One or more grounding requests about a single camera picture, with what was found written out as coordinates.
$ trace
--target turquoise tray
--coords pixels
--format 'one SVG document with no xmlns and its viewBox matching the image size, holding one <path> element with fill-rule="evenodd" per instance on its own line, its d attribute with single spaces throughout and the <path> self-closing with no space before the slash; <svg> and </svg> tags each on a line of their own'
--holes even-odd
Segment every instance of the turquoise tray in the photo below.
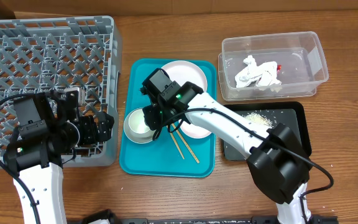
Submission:
<svg viewBox="0 0 358 224">
<path fill-rule="evenodd" d="M 145 58 L 133 64 L 129 79 L 125 118 L 134 109 L 150 105 L 149 97 L 143 96 L 139 91 L 142 87 L 142 82 L 156 68 L 161 68 L 172 61 L 174 59 Z M 208 82 L 207 92 L 216 99 L 215 67 L 206 61 L 189 60 L 189 62 L 196 64 L 204 71 Z M 196 154 L 200 161 L 199 164 L 196 163 L 178 134 L 175 133 L 175 139 L 185 159 L 181 158 L 175 143 L 167 129 L 164 128 L 156 141 L 147 144 L 136 144 L 122 132 L 119 156 L 121 168 L 129 174 L 140 175 L 174 177 L 206 177 L 210 175 L 215 166 L 215 135 L 211 134 L 203 139 L 192 139 L 184 133 L 181 133 L 181 135 Z"/>
</svg>

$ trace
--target wooden tabletop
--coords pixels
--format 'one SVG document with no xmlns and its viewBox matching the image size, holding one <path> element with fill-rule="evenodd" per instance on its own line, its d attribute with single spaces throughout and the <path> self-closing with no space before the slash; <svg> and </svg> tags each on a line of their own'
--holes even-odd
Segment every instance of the wooden tabletop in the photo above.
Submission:
<svg viewBox="0 0 358 224">
<path fill-rule="evenodd" d="M 332 173 L 335 184 L 331 190 L 308 196 L 308 206 L 312 214 L 337 215 L 341 223 L 358 223 L 358 11 L 142 16 L 115 20 L 124 41 L 117 99 L 119 146 L 129 74 L 136 60 L 198 59 L 218 67 L 218 54 L 225 38 L 315 31 L 326 56 L 329 80 L 318 87 L 315 96 L 291 100 L 305 107 L 313 148 L 311 159 Z M 219 86 L 218 100 L 225 103 Z M 118 161 L 109 167 L 71 168 L 63 173 L 68 218 L 82 218 L 106 208 L 120 218 L 239 218 L 277 214 L 275 204 L 254 185 L 245 162 L 225 160 L 220 141 L 215 169 L 204 179 L 129 175 Z M 309 189 L 328 183 L 316 169 L 310 175 Z M 2 170 L 0 223 L 23 223 L 12 178 Z"/>
</svg>

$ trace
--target dish rack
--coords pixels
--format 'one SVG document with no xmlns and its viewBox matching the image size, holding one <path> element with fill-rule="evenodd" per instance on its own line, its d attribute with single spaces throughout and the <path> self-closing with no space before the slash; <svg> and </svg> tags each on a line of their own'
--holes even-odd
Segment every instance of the dish rack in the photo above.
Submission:
<svg viewBox="0 0 358 224">
<path fill-rule="evenodd" d="M 76 159 L 65 167 L 108 166 L 117 152 L 121 53 L 121 35 L 109 16 L 2 20 L 0 100 L 19 93 L 83 88 L 86 106 L 80 113 L 106 111 L 116 124 L 110 140 L 78 147 Z M 0 160 L 17 122 L 13 101 L 8 101 L 0 107 Z M 62 160 L 71 157 L 63 154 Z"/>
</svg>

